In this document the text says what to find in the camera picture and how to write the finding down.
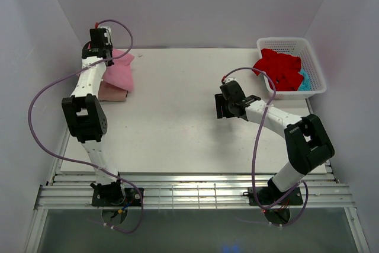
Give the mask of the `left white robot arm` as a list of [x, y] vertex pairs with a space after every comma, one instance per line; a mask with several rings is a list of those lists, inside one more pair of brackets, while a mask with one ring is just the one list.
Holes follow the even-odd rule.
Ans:
[[102, 138], [107, 133], [107, 118], [98, 99], [102, 77], [113, 64], [111, 29], [96, 26], [90, 29], [90, 41], [82, 49], [82, 67], [78, 83], [70, 95], [62, 99], [62, 109], [71, 136], [77, 138], [85, 149], [96, 175], [91, 184], [95, 202], [119, 205], [126, 197], [121, 181], [114, 178], [118, 172], [106, 161], [102, 151]]

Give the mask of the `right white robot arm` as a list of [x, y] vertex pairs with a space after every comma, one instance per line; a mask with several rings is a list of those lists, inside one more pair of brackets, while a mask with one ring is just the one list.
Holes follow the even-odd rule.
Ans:
[[255, 204], [287, 203], [301, 180], [334, 156], [335, 149], [318, 116], [298, 116], [271, 107], [255, 95], [247, 97], [233, 78], [224, 80], [220, 90], [215, 96], [217, 118], [237, 117], [258, 123], [259, 130], [267, 128], [285, 140], [288, 161], [266, 187], [252, 187]]

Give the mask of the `folded dusty pink t shirt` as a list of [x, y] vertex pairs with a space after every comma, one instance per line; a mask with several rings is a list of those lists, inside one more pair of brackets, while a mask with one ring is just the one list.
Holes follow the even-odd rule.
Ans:
[[102, 81], [99, 86], [98, 100], [104, 102], [125, 102], [128, 91]]

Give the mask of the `red t shirt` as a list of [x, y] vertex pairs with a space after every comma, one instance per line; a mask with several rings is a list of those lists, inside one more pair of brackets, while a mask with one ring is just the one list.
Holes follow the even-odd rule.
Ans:
[[262, 49], [261, 54], [253, 67], [270, 77], [276, 91], [297, 91], [304, 79], [300, 74], [301, 59], [270, 49]]

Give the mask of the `teal t shirt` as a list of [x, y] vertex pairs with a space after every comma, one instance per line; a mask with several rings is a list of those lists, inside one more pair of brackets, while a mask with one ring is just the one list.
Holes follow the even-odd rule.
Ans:
[[308, 73], [304, 69], [300, 69], [299, 74], [303, 76], [303, 80], [298, 87], [298, 91], [311, 91], [311, 82]]

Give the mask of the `white plastic mesh basket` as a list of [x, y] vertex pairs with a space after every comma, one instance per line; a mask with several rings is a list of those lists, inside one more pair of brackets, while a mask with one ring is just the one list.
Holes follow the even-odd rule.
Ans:
[[299, 57], [301, 69], [309, 76], [309, 91], [277, 91], [276, 100], [305, 100], [316, 94], [322, 94], [327, 86], [319, 61], [310, 43], [301, 37], [264, 37], [256, 41], [258, 56], [263, 58], [262, 49]]

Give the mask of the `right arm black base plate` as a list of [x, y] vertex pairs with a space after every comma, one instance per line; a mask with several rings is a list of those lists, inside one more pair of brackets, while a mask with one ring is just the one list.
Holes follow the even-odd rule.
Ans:
[[[276, 195], [272, 193], [268, 187], [257, 187], [256, 190], [258, 200], [263, 206], [269, 206], [281, 197], [281, 194]], [[258, 205], [253, 195], [252, 187], [249, 187], [247, 191], [243, 192], [242, 196], [247, 197], [249, 199], [250, 206]], [[303, 205], [303, 198], [301, 196], [301, 191], [299, 187], [295, 188], [285, 199], [278, 203], [278, 206], [301, 205]]]

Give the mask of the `aluminium rail frame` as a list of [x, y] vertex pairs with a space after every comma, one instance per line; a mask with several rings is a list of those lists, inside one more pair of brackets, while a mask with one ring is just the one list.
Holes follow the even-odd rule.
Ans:
[[144, 189], [119, 229], [90, 205], [89, 168], [63, 164], [42, 189], [39, 243], [30, 252], [357, 252], [345, 210], [348, 186], [328, 166], [301, 188], [309, 203], [293, 226], [270, 226], [243, 196], [256, 124], [216, 117], [214, 92], [103, 103], [104, 149], [122, 176]]

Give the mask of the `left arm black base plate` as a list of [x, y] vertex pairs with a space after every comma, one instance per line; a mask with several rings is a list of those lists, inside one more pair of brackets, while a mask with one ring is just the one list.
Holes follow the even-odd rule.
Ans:
[[124, 207], [141, 206], [144, 188], [137, 191], [134, 187], [102, 185], [94, 188], [91, 206], [94, 207]]

